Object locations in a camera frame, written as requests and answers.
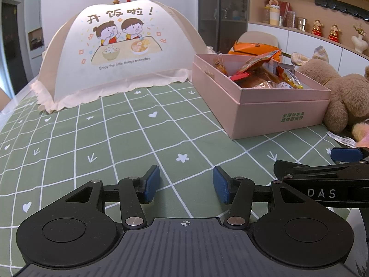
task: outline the printed cartoon girl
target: printed cartoon girl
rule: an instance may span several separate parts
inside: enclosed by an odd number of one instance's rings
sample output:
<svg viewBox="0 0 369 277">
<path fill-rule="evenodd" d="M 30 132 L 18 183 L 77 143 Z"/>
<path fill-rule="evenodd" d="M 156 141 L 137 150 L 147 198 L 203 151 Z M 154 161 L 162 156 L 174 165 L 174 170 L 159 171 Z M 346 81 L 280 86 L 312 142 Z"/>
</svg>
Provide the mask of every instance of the printed cartoon girl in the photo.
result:
<svg viewBox="0 0 369 277">
<path fill-rule="evenodd" d="M 126 33 L 126 40 L 142 38 L 143 22 L 137 18 L 126 19 L 122 23 L 122 31 Z"/>
<path fill-rule="evenodd" d="M 95 27 L 93 32 L 96 32 L 96 36 L 101 40 L 102 46 L 116 43 L 117 38 L 120 37 L 120 33 L 118 33 L 118 28 L 114 24 L 114 21 L 109 21 L 108 23 L 101 24 L 99 27 Z"/>
</svg>

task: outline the printed bowl of rice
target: printed bowl of rice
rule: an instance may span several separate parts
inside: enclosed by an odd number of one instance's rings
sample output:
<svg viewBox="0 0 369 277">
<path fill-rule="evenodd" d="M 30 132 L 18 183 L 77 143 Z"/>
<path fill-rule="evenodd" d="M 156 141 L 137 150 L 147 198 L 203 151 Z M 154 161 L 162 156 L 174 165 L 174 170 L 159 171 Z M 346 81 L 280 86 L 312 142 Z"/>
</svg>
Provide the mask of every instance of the printed bowl of rice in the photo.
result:
<svg viewBox="0 0 369 277">
<path fill-rule="evenodd" d="M 103 56 L 106 60 L 112 61 L 116 59 L 119 55 L 120 49 L 114 46 L 108 46 L 103 51 Z"/>
</svg>

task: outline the white vase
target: white vase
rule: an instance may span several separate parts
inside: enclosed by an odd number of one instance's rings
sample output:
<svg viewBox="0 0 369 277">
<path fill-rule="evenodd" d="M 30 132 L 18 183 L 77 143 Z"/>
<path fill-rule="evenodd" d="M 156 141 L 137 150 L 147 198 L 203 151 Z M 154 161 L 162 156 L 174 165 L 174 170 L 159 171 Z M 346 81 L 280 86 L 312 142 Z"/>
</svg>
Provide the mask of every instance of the white vase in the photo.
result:
<svg viewBox="0 0 369 277">
<path fill-rule="evenodd" d="M 351 40 L 354 43 L 355 51 L 358 51 L 359 53 L 363 53 L 363 51 L 368 48 L 368 43 L 363 40 L 363 36 L 361 34 L 358 36 L 354 35 Z"/>
</svg>

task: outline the plush bow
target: plush bow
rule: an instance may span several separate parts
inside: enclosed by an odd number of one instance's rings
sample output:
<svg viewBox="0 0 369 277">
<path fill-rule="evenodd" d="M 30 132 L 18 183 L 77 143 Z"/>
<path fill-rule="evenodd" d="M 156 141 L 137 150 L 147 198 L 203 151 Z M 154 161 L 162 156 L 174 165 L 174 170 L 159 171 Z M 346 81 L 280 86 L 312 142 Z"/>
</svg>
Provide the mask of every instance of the plush bow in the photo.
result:
<svg viewBox="0 0 369 277">
<path fill-rule="evenodd" d="M 323 46 L 319 46 L 318 48 L 315 48 L 314 54 L 312 56 L 313 59 L 321 59 L 329 63 L 329 58 L 326 50 L 323 48 Z M 297 52 L 293 52 L 291 54 L 291 62 L 295 66 L 303 66 L 306 64 L 310 58 L 306 57 L 305 55 L 302 55 Z"/>
</svg>

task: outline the beige chair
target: beige chair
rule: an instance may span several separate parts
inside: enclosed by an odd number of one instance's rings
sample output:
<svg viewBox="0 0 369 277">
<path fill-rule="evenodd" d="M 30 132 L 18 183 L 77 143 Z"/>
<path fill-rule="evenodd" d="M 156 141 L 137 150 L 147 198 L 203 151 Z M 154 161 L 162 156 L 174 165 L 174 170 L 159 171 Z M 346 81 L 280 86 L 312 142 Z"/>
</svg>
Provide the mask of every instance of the beige chair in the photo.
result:
<svg viewBox="0 0 369 277">
<path fill-rule="evenodd" d="M 238 39 L 241 43 L 263 43 L 278 47 L 278 40 L 274 35 L 260 31 L 248 31 L 241 35 Z"/>
<path fill-rule="evenodd" d="M 10 101 L 11 99 L 8 95 L 0 88 L 0 111 L 2 111 Z"/>
</svg>

